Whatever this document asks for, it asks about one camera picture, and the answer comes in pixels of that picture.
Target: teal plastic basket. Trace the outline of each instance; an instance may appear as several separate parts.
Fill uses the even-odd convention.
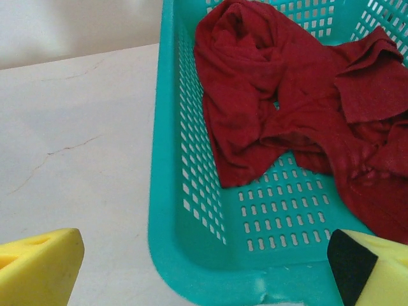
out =
[[[218,1],[164,0],[152,151],[149,247],[161,277],[199,305],[342,305],[326,248],[337,228],[370,233],[333,179],[279,158],[248,186],[221,189],[193,57]],[[322,43],[382,25],[408,63],[406,0],[270,0]]]

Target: red fabric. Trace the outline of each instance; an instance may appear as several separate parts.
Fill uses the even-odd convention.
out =
[[[194,56],[223,187],[290,149],[333,174],[372,231],[408,244],[408,71],[380,27],[326,47],[273,6],[225,0],[198,24]]]

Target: white countertop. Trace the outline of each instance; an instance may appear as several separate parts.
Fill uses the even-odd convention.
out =
[[[0,71],[0,244],[78,228],[70,306],[192,305],[147,247],[157,50]]]

